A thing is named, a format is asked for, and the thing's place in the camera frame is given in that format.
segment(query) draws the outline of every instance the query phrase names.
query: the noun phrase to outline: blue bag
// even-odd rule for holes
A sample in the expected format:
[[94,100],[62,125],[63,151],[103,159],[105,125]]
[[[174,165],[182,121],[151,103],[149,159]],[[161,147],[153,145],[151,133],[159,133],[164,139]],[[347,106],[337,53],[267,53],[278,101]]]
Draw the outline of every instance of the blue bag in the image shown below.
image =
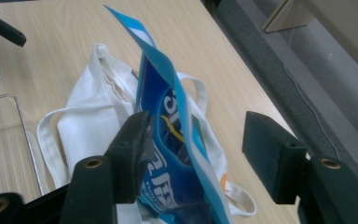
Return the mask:
[[140,22],[107,8],[143,51],[136,110],[155,118],[155,159],[147,166],[141,201],[168,223],[232,223],[171,61]]

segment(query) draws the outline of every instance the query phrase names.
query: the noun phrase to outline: light wood surface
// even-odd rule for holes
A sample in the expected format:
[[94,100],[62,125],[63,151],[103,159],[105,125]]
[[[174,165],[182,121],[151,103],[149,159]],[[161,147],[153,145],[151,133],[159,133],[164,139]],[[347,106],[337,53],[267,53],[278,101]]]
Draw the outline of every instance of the light wood surface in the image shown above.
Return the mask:
[[227,179],[246,189],[257,203],[258,213],[247,223],[298,223],[296,207],[275,205],[241,153],[246,111],[266,114],[289,128],[200,1],[0,4],[0,18],[28,39],[19,48],[0,36],[0,94],[17,96],[27,116],[39,121],[64,106],[96,43],[104,43],[112,55],[138,70],[140,49],[103,5],[141,21],[177,71],[204,81],[209,93],[207,119],[227,153]]

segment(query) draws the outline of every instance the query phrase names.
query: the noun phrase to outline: blue plastic bag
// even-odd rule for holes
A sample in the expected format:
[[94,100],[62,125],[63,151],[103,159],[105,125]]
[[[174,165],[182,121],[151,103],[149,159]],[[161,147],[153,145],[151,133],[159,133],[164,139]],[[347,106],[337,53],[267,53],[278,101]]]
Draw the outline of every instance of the blue plastic bag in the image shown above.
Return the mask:
[[136,110],[155,118],[155,159],[148,164],[141,201],[168,223],[231,223],[227,199],[171,61],[140,22],[107,8],[143,51]]

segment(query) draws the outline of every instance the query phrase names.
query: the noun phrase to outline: white strap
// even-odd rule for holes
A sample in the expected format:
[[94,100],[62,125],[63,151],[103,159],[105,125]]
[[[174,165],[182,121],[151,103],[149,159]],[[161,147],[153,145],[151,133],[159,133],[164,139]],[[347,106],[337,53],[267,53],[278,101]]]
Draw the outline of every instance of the white strap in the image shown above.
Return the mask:
[[229,209],[232,216],[252,217],[256,214],[257,207],[255,205],[255,200],[246,190],[242,189],[236,184],[227,181],[225,194],[228,196],[228,198],[245,208],[245,211],[243,211],[230,203]]
[[44,116],[37,125],[36,133],[39,141],[40,150],[45,158],[46,166],[48,167],[51,177],[53,178],[56,188],[60,188],[69,183],[70,175],[67,165],[63,162],[60,150],[54,139],[53,131],[51,130],[50,122],[53,115],[65,111],[86,110],[94,108],[86,107],[66,107],[49,112]]
[[192,77],[191,75],[180,73],[180,72],[177,72],[176,74],[178,75],[179,80],[183,81],[188,79],[194,83],[194,86],[196,87],[196,94],[197,94],[196,104],[199,107],[199,110],[202,113],[202,115],[205,115],[207,104],[208,104],[208,93],[206,91],[205,84],[200,79],[196,77]]

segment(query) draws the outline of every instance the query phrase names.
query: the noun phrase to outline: wooden table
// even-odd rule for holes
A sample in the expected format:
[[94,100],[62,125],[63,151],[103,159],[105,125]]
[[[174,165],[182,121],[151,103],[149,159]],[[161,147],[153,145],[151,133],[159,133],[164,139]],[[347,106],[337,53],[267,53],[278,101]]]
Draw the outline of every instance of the wooden table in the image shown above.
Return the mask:
[[248,190],[258,206],[248,223],[298,223],[296,207],[275,205],[241,153],[246,111],[266,114],[289,127],[200,1],[0,4],[0,19],[28,39],[19,48],[0,36],[0,94],[17,96],[23,114],[37,122],[65,105],[94,44],[104,43],[112,55],[138,70],[140,49],[103,5],[141,21],[177,71],[204,81],[207,119],[227,153],[227,179]]

